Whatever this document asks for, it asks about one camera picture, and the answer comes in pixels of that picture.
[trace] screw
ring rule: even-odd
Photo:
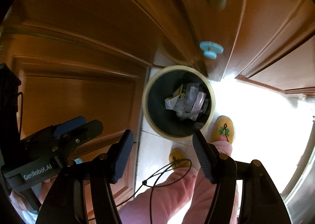
[[[67,166],[68,166],[68,167],[71,167],[71,166],[73,166],[74,164],[76,164],[76,162],[73,161],[73,160],[69,160],[69,161],[67,162]]]
[[[100,160],[105,160],[105,159],[107,159],[107,157],[108,157],[108,156],[107,156],[106,153],[102,153],[102,154],[99,155],[99,159],[100,159]]]
[[[253,164],[256,165],[256,166],[260,166],[261,165],[261,162],[259,160],[254,160],[253,161]]]
[[[221,154],[219,155],[219,158],[221,158],[222,160],[227,160],[229,157],[228,157],[228,155],[226,155],[226,154],[224,154],[224,153],[221,153]]]
[[[54,146],[54,147],[51,149],[51,151],[52,151],[52,152],[55,152],[57,149],[58,149],[58,146]]]

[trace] foot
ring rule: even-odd
[[[173,149],[169,155],[169,162],[172,163],[180,159],[188,159],[188,157],[179,148]],[[188,160],[178,161],[172,166],[173,169],[179,167],[190,167],[190,162]]]
[[[234,138],[234,126],[230,118],[219,116],[215,122],[211,142],[226,141],[232,144]]]

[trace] pant leg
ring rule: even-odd
[[[226,141],[213,142],[220,153],[231,155],[232,145]],[[204,224],[212,200],[215,194],[216,185],[210,183],[208,179],[204,177],[204,173],[201,168],[197,175],[197,180],[194,188],[192,204],[187,211],[182,224]],[[238,209],[238,190],[236,186],[234,206],[231,216],[230,224],[236,224]]]
[[[177,168],[165,182],[159,184],[170,184],[181,178],[189,168]],[[152,220],[153,224],[167,224],[169,219],[185,206],[193,195],[196,182],[197,170],[191,168],[189,173],[180,181],[161,188],[155,188],[152,196]],[[151,188],[136,196],[133,201],[125,204],[119,215],[123,224],[149,224]]]

